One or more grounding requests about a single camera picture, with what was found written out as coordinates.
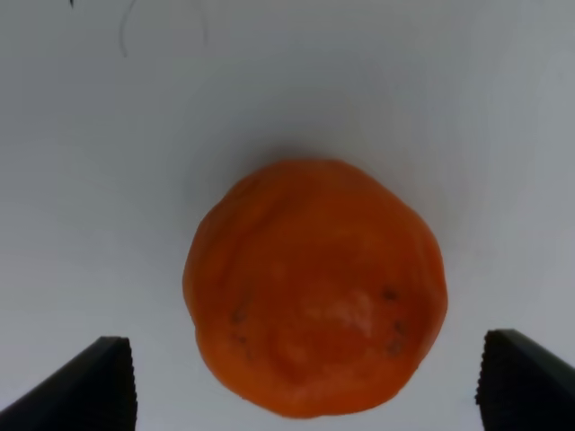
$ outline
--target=orange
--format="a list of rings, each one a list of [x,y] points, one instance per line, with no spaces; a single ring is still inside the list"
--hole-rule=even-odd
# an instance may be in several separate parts
[[[199,225],[183,290],[214,376],[290,418],[390,400],[447,312],[429,228],[335,160],[275,163],[237,183]]]

